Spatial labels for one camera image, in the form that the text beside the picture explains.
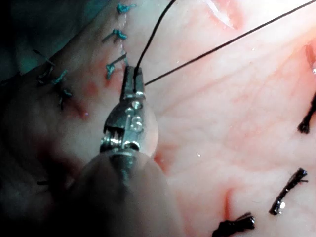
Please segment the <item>left arm needle driver jaw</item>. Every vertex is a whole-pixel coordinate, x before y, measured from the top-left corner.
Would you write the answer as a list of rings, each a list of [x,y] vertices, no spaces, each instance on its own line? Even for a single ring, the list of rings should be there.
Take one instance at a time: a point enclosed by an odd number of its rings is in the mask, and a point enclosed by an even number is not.
[[[134,67],[126,66],[122,83],[122,98],[131,98],[134,94]]]
[[[135,70],[135,79],[134,79],[134,92],[136,94],[144,94],[144,81],[142,69],[138,68]]]

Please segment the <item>left arm needle driver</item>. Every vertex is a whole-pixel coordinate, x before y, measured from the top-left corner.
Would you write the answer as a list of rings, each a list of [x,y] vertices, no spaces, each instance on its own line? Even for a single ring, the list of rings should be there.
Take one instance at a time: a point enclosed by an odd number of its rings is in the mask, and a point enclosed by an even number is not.
[[[133,149],[154,155],[158,144],[158,123],[145,93],[123,95],[104,124],[100,152]]]

